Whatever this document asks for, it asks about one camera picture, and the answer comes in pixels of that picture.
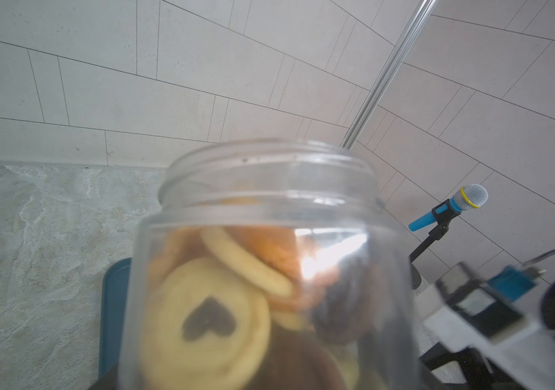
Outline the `beige lid jar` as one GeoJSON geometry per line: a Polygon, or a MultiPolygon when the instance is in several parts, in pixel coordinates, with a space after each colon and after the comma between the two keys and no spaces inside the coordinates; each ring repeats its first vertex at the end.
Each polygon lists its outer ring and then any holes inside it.
{"type": "Polygon", "coordinates": [[[405,233],[372,166],[233,141],[169,166],[139,224],[121,389],[417,389],[405,233]]]}

